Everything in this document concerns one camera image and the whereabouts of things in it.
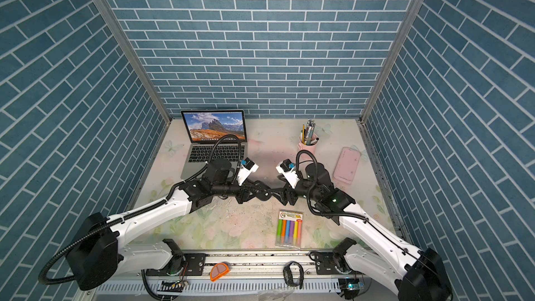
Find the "silver laptop with mountain wallpaper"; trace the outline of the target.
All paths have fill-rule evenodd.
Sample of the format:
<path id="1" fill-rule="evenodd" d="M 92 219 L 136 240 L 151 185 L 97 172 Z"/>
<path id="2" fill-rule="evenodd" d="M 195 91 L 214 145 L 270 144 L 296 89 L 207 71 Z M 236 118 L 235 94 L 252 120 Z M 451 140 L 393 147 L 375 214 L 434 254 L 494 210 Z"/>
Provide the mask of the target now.
<path id="1" fill-rule="evenodd" d="M 234 164 L 247 157 L 248 138 L 242 110 L 182 111 L 190 140 L 181 178 L 198 172 L 208 161 L 225 159 Z"/>

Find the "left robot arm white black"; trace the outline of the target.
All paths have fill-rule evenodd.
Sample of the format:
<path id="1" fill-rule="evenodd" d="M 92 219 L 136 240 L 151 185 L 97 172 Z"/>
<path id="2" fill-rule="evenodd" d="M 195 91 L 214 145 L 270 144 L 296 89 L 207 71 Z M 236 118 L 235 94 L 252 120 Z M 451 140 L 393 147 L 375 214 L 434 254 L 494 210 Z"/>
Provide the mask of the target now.
<path id="1" fill-rule="evenodd" d="M 104 217 L 90 216 L 71 242 L 59 250 L 41 269 L 43 285 L 76 281 L 82 291 L 94 289 L 113 277 L 128 259 L 121 250 L 138 236 L 177 217 L 208 205 L 215 196 L 232 196 L 238 203 L 270 199 L 271 189 L 248 176 L 256 169 L 249 158 L 238 156 L 237 165 L 216 159 L 211 151 L 203 167 L 184 181 L 174 184 L 156 202 L 134 210 Z"/>

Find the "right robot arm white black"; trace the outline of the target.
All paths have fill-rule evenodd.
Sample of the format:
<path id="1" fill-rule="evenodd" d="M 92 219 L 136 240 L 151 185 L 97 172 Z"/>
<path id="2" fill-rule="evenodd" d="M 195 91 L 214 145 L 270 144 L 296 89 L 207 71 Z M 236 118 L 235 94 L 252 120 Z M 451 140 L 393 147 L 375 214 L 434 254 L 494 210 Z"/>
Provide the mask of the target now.
<path id="1" fill-rule="evenodd" d="M 351 245 L 344 262 L 377 281 L 399 300 L 453 300 L 454 291 L 440 255 L 419 249 L 396 236 L 360 206 L 348 193 L 336 188 L 328 171 L 314 155 L 304 172 L 300 163 L 286 159 L 276 169 L 285 178 L 291 197 L 305 198 L 311 213 L 331 219 L 367 246 Z"/>

